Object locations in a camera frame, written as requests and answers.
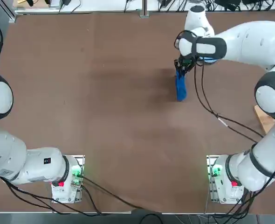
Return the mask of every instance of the blue block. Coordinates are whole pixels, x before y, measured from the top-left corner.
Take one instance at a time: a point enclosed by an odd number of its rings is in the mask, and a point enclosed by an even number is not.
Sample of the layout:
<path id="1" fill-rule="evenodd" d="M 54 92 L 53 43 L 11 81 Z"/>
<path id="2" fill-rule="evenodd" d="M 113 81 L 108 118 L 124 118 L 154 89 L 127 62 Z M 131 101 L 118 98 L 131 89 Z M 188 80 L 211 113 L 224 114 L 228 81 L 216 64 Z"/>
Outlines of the blue block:
<path id="1" fill-rule="evenodd" d="M 179 72 L 176 71 L 176 91 L 177 91 L 177 100 L 182 101 L 187 97 L 187 89 L 185 86 L 185 77 L 179 76 Z"/>

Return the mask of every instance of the sticker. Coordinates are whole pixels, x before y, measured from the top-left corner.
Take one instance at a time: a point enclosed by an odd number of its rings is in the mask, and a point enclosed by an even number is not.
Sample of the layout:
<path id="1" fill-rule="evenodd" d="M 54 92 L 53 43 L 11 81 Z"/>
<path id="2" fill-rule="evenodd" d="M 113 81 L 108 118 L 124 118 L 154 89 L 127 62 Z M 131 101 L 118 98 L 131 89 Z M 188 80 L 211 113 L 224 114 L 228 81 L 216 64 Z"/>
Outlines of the sticker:
<path id="1" fill-rule="evenodd" d="M 35 181 L 46 181 L 47 178 L 44 177 L 44 176 L 39 176 L 39 177 L 34 177 L 34 178 L 31 178 L 31 179 L 28 179 L 28 181 L 30 182 L 35 182 Z"/>
<path id="2" fill-rule="evenodd" d="M 43 161 L 43 164 L 49 164 L 50 163 L 50 158 L 45 158 Z"/>
<path id="3" fill-rule="evenodd" d="M 10 176 L 11 174 L 13 174 L 13 171 L 11 171 L 11 170 L 8 170 L 8 169 L 0 170 L 0 176 L 2 176 L 2 177 Z"/>

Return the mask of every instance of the green light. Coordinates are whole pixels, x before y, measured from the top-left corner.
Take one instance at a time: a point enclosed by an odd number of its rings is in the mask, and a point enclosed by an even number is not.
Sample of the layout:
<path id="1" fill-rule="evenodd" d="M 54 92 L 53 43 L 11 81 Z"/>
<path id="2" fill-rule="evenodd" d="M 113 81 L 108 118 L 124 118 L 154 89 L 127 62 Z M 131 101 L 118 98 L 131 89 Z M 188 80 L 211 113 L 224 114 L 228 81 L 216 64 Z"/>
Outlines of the green light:
<path id="1" fill-rule="evenodd" d="M 220 165 L 214 165 L 212 167 L 212 172 L 213 172 L 213 175 L 215 175 L 215 176 L 220 176 L 221 170 L 222 170 L 222 166 L 220 166 Z"/>

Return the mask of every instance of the floor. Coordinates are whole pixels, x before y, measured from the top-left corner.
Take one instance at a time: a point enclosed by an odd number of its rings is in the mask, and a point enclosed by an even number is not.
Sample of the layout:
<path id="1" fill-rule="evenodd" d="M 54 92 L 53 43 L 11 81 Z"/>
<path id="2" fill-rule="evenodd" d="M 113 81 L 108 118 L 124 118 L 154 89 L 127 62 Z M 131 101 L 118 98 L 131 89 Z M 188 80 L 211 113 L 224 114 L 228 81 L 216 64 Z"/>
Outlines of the floor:
<path id="1" fill-rule="evenodd" d="M 0 224 L 21 224 L 28 223 L 31 220 L 31 224 L 138 224 L 143 216 L 149 214 L 148 211 L 134 211 L 132 215 L 110 215 L 107 217 L 85 217 L 83 215 L 71 214 L 66 216 L 60 216 L 55 214 L 0 214 Z M 163 224 L 206 224 L 208 223 L 206 218 L 190 215 L 190 221 L 188 215 L 182 215 L 175 217 L 174 215 L 160 215 Z M 222 224 L 225 220 L 218 220 L 219 224 Z M 209 223 L 214 224 L 214 220 L 210 219 Z M 238 221 L 238 224 L 275 224 L 275 216 L 269 215 L 248 215 L 244 219 Z M 154 216 L 148 216 L 144 219 L 142 224 L 160 224 L 159 220 Z"/>
<path id="2" fill-rule="evenodd" d="M 93 219 L 93 223 L 138 223 L 141 217 L 144 215 L 143 212 L 137 212 L 133 215 L 111 215 L 109 217 L 96 217 L 96 218 L 89 218 Z M 189 224 L 189 219 L 186 216 L 180 217 L 181 221 L 185 224 Z M 0 223 L 23 223 L 27 222 L 28 220 L 32 220 L 33 224 L 38 223 L 54 223 L 54 222 L 60 222 L 60 223 L 84 223 L 86 222 L 87 218 L 83 217 L 82 215 L 70 215 L 70 216 L 59 216 L 59 215 L 53 215 L 53 214 L 0 214 Z M 192 221 L 192 224 L 194 223 L 200 223 L 200 220 L 198 220 L 195 216 L 190 216 L 190 219 Z M 179 224 L 180 221 L 172 215 L 165 215 L 163 216 L 163 221 L 165 224 L 172 223 L 176 224 L 176 222 Z M 145 220 L 144 223 L 158 223 L 158 220 L 155 217 L 149 217 L 148 220 Z M 256 216 L 256 215 L 249 215 L 244 220 L 239 221 L 240 224 L 268 224 L 268 223 L 275 223 L 275 216 Z"/>

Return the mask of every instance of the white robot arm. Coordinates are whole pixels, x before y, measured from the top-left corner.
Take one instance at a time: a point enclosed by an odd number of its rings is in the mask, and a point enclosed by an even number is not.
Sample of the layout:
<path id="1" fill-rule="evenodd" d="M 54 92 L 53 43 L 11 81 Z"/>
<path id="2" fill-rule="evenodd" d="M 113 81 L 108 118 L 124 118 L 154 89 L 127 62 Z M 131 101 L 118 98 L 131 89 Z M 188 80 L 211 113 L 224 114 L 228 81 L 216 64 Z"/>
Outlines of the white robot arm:
<path id="1" fill-rule="evenodd" d="M 243 23 L 213 35 L 202 6 L 192 7 L 186 17 L 185 31 L 177 40 L 185 59 L 197 57 L 230 60 L 262 67 L 254 96 L 259 107 L 275 119 L 275 22 Z M 243 187 L 260 190 L 275 171 L 275 125 L 251 150 L 220 156 L 214 177 L 221 203 L 236 203 Z"/>
<path id="2" fill-rule="evenodd" d="M 0 119 L 10 113 L 13 99 L 9 84 L 0 76 Z M 0 130 L 0 177 L 12 184 L 51 182 L 54 199 L 74 203 L 79 187 L 76 174 L 81 170 L 73 156 L 64 156 L 57 148 L 27 150 L 22 140 Z"/>

